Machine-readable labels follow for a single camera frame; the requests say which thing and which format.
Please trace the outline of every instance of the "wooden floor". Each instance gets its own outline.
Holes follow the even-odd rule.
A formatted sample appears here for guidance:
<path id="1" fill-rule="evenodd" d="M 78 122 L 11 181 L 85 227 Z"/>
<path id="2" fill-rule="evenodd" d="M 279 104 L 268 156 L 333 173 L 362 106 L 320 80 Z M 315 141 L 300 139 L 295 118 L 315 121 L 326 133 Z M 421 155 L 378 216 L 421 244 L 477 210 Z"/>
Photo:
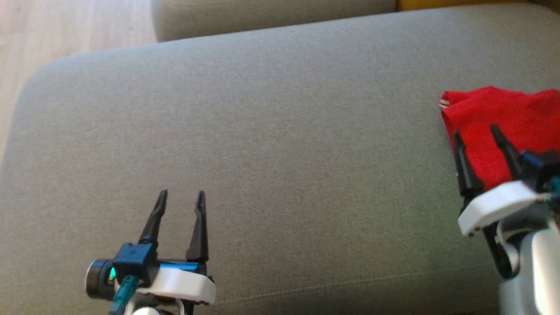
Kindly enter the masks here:
<path id="1" fill-rule="evenodd" d="M 0 161 L 17 97 L 40 67 L 155 42 L 150 0 L 0 0 Z"/>

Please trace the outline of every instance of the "red towel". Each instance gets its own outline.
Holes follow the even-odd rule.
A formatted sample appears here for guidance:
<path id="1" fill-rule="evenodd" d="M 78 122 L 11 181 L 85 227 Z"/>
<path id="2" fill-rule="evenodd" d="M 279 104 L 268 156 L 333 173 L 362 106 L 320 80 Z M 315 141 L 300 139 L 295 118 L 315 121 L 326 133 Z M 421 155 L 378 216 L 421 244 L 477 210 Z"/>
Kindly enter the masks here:
<path id="1" fill-rule="evenodd" d="M 497 124 L 518 151 L 560 151 L 560 92 L 535 94 L 483 87 L 470 92 L 447 91 L 440 106 L 452 143 L 459 130 L 466 154 L 486 190 L 511 180 L 490 125 Z"/>

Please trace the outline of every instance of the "gray sofa cushion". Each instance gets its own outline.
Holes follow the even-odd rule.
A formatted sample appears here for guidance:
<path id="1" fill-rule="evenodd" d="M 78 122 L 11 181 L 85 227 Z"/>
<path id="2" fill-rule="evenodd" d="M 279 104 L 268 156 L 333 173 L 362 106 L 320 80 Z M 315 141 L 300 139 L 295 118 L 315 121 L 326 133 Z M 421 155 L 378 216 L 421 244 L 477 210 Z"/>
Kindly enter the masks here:
<path id="1" fill-rule="evenodd" d="M 88 264 L 135 241 L 159 189 L 160 257 L 208 198 L 217 304 L 197 314 L 444 314 L 496 306 L 461 237 L 446 89 L 559 88 L 560 16 L 527 4 L 392 13 L 52 63 L 0 171 L 0 308 L 103 314 Z"/>
<path id="2" fill-rule="evenodd" d="M 152 0 L 158 41 L 393 12 L 396 0 Z"/>

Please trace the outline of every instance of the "sofa armrest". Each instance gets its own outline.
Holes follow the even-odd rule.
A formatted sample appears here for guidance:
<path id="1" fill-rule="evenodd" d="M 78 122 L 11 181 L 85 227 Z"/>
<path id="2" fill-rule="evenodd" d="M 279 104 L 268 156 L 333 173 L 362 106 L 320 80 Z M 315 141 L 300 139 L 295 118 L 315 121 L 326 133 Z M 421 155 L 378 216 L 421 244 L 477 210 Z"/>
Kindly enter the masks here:
<path id="1" fill-rule="evenodd" d="M 536 0 L 535 3 L 541 4 L 560 13 L 560 0 Z"/>
<path id="2" fill-rule="evenodd" d="M 528 2 L 529 0 L 398 0 L 399 11 L 422 10 L 429 8 L 465 6 L 484 3 Z"/>
<path id="3" fill-rule="evenodd" d="M 152 0 L 158 41 L 393 12 L 396 0 Z"/>

